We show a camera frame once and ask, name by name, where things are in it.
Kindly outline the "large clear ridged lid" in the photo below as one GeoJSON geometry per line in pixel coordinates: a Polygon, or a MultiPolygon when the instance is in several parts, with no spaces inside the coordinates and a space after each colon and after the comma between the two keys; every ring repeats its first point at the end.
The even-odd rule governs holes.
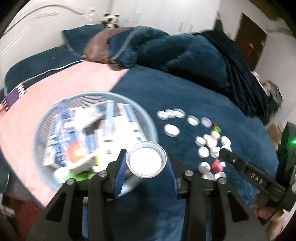
{"type": "Polygon", "coordinates": [[[127,167],[143,179],[158,176],[166,166],[167,153],[158,143],[142,141],[130,147],[125,154],[127,167]]]}

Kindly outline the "white cap with inner ring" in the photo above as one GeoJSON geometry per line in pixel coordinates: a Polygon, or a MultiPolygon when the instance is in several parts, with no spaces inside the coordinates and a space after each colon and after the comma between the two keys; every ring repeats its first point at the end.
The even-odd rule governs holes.
{"type": "Polygon", "coordinates": [[[206,147],[202,146],[198,149],[198,156],[200,158],[207,158],[209,157],[209,155],[210,155],[210,151],[206,147]]]}

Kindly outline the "white cap centre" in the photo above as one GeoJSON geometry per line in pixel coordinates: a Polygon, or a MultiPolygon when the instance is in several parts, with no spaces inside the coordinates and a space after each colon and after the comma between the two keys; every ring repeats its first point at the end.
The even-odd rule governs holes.
{"type": "Polygon", "coordinates": [[[196,145],[198,145],[199,147],[203,147],[206,145],[206,140],[203,137],[197,136],[195,138],[195,143],[196,145]]]}

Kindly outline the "white cap above clear lid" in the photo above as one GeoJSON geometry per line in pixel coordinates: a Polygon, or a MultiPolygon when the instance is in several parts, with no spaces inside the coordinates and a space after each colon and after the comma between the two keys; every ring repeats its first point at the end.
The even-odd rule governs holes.
{"type": "Polygon", "coordinates": [[[166,124],[164,126],[164,132],[169,137],[177,137],[180,134],[180,129],[175,125],[166,124]]]}

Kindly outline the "flat light green lid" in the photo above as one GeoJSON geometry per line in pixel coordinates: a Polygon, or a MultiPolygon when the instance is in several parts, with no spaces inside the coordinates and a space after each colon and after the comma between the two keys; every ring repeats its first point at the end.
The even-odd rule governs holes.
{"type": "Polygon", "coordinates": [[[84,180],[91,179],[94,175],[95,173],[92,173],[92,172],[82,172],[77,174],[69,173],[65,178],[65,181],[67,181],[68,179],[75,179],[77,182],[84,181],[84,180]]]}

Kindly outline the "red cap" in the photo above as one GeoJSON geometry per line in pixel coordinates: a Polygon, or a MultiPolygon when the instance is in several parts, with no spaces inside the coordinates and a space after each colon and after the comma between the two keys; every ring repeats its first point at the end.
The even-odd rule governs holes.
{"type": "Polygon", "coordinates": [[[218,159],[215,159],[211,164],[210,164],[211,170],[214,173],[219,173],[223,171],[223,166],[221,162],[218,159]]]}

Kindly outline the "small white cap end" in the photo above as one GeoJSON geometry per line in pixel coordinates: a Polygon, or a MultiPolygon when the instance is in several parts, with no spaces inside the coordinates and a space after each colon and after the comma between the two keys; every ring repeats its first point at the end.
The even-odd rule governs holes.
{"type": "Polygon", "coordinates": [[[166,121],[166,120],[169,119],[168,113],[165,112],[165,111],[162,111],[162,110],[160,110],[160,111],[157,112],[157,117],[158,117],[160,120],[163,120],[163,121],[166,121]]]}

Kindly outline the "small white cap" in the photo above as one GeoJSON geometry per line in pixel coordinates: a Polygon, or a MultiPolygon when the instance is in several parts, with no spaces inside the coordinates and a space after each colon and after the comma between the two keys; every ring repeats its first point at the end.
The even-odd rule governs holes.
{"type": "Polygon", "coordinates": [[[166,109],[165,113],[167,114],[168,118],[175,118],[176,117],[175,111],[172,109],[166,109]]]}

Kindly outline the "clear lid far right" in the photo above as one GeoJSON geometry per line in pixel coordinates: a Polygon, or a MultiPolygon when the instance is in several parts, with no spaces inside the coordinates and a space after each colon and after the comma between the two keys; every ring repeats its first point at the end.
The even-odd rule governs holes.
{"type": "Polygon", "coordinates": [[[212,127],[212,122],[206,117],[201,118],[201,124],[206,128],[211,128],[212,127]]]}

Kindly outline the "blue white cardboard box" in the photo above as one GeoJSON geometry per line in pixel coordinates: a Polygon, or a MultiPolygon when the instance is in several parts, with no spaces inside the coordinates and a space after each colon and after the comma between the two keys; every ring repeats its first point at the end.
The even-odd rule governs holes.
{"type": "Polygon", "coordinates": [[[58,102],[56,107],[58,113],[47,137],[43,165],[54,169],[65,167],[72,173],[91,169],[97,164],[97,157],[88,150],[77,130],[68,100],[58,102]]]}

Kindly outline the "large white flat lid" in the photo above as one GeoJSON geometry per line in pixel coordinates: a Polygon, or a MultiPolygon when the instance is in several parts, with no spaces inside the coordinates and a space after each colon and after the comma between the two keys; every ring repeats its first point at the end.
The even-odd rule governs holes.
{"type": "Polygon", "coordinates": [[[227,136],[221,136],[220,142],[224,146],[231,146],[231,141],[227,136]]]}

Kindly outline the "small light green open cap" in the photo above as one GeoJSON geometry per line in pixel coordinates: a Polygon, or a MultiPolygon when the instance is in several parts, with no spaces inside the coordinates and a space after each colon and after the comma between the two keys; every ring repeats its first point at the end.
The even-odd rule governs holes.
{"type": "Polygon", "coordinates": [[[218,132],[218,133],[222,133],[222,130],[219,126],[213,126],[213,130],[218,132]]]}

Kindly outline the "light blue mesh basket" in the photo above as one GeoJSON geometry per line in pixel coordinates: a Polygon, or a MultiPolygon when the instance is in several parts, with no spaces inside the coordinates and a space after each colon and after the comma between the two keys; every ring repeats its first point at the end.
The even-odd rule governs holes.
{"type": "MultiPolygon", "coordinates": [[[[77,130],[83,135],[88,150],[97,157],[97,164],[86,172],[106,169],[122,148],[128,149],[141,141],[158,142],[158,132],[150,115],[125,96],[112,92],[85,92],[66,99],[77,130]]],[[[53,190],[59,190],[71,173],[65,167],[54,169],[43,165],[47,137],[58,113],[56,104],[41,120],[34,139],[36,166],[53,190]]]]}

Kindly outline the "dark blue crumpled blanket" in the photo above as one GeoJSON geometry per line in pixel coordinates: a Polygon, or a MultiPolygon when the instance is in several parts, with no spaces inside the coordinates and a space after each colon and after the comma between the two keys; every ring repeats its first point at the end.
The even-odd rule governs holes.
{"type": "Polygon", "coordinates": [[[267,94],[223,32],[169,35],[139,26],[112,36],[108,57],[123,68],[140,65],[194,82],[228,97],[246,116],[269,122],[267,94]]]}

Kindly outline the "brown pillow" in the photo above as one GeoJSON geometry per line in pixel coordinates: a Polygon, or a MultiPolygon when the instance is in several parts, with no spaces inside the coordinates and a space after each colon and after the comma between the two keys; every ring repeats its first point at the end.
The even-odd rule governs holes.
{"type": "Polygon", "coordinates": [[[83,56],[89,62],[111,64],[108,56],[108,41],[116,34],[132,29],[132,27],[105,28],[93,36],[83,49],[83,56]]]}

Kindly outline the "dark blue piped pillow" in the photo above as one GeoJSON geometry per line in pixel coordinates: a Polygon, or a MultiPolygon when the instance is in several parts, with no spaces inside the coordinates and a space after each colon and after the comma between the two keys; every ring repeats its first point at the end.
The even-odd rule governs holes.
{"type": "Polygon", "coordinates": [[[104,30],[102,24],[84,25],[81,27],[75,27],[61,32],[62,39],[65,46],[79,55],[83,55],[83,50],[97,33],[104,30]]]}

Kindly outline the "panda plush toy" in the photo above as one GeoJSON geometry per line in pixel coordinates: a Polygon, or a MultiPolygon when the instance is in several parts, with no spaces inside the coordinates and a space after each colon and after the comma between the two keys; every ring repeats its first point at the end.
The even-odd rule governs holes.
{"type": "Polygon", "coordinates": [[[100,23],[105,27],[105,28],[119,28],[119,14],[110,14],[110,13],[105,13],[103,15],[103,20],[100,21],[100,23]]]}

